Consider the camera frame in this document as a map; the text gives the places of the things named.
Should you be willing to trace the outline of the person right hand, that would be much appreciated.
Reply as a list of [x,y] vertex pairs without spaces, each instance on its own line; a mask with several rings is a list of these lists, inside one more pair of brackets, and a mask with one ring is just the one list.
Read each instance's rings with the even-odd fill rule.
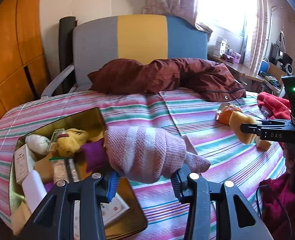
[[295,157],[291,157],[290,151],[285,143],[281,142],[280,145],[283,150],[283,157],[285,158],[286,172],[292,174],[294,171]]

